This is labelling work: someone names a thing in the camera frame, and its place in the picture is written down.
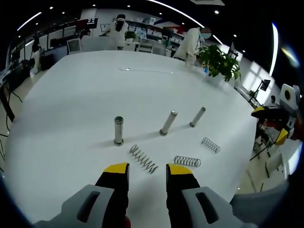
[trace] metal spring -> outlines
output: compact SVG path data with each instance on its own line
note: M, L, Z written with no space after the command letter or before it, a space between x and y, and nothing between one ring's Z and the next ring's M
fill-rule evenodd
M201 162L198 158L189 158L176 155L174 158L174 163L178 165L187 165L193 167L199 167Z
M158 166L156 166L155 163L153 163L150 158L147 157L142 150L137 151L139 148L137 145L134 145L129 153L137 160L140 162L140 164L145 167L145 170L148 170L148 173L153 173Z
M220 151L220 147L206 137L203 138L203 140L201 141L201 144L206 146L208 149L212 150L214 153L218 153Z

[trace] white tabletop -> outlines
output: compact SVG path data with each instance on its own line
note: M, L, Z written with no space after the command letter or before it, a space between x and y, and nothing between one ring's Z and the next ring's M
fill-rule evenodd
M205 114L190 128L202 106ZM168 135L160 136L173 109L178 116ZM201 159L201 166L192 168L200 185L230 201L253 148L251 111L230 85L212 86L176 59L127 51L66 56L32 88L12 125L6 183L31 222L49 220L65 200L95 184L107 166L125 161L132 227L169 228L165 164L175 155ZM113 144L118 115L124 118L121 147ZM221 151L202 146L204 137ZM128 154L134 144L159 166L153 174Z

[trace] metal pin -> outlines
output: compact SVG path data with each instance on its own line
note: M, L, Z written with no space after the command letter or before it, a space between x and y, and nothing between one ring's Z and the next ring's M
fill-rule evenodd
M190 122L190 127L195 127L196 123L200 120L201 116L204 114L205 111L206 109L204 107L199 110L192 122Z
M123 140L123 123L124 123L124 119L121 116L115 117L115 119L114 119L114 124L115 124L114 144L116 146L121 146L124 143L124 140Z
M168 116L167 121L165 122L164 126L160 129L160 134L162 136L167 135L168 129L170 128L171 124L173 123L175 117L177 116L177 112L172 110L170 115Z

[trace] face mask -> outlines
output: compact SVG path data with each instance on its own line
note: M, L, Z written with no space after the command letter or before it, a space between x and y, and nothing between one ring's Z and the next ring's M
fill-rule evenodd
M205 40L204 40L204 38L203 38L202 35L199 36L199 40L200 40L200 42L205 42Z
M203 38L203 39L208 39L211 37L211 33L201 33L200 36Z

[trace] computer monitor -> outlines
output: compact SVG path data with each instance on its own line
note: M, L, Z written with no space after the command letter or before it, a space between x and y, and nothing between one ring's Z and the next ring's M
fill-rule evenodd
M81 19L76 22L76 30L97 28L98 18Z
M261 85L261 90L266 91L269 86L270 80L265 79Z

